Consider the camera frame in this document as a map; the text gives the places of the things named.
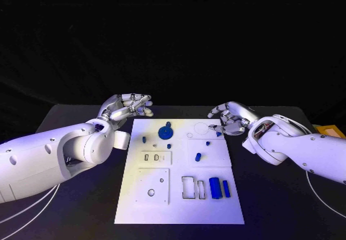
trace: blue small part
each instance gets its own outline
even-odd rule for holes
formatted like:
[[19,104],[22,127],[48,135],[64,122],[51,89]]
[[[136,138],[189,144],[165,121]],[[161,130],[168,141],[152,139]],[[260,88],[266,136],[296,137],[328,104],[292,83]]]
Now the blue small part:
[[224,181],[223,181],[223,184],[224,184],[224,190],[225,190],[225,197],[227,197],[227,198],[231,198],[228,181],[224,180]]
[[218,177],[210,178],[210,184],[211,184],[211,197],[214,199],[223,199],[223,186],[220,178]]
[[164,140],[171,139],[174,136],[172,123],[168,121],[166,126],[159,129],[159,137]]
[[195,159],[195,160],[197,160],[197,162],[200,162],[200,161],[201,161],[201,157],[202,157],[202,154],[201,154],[201,153],[198,153],[198,154],[197,154],[197,159]]

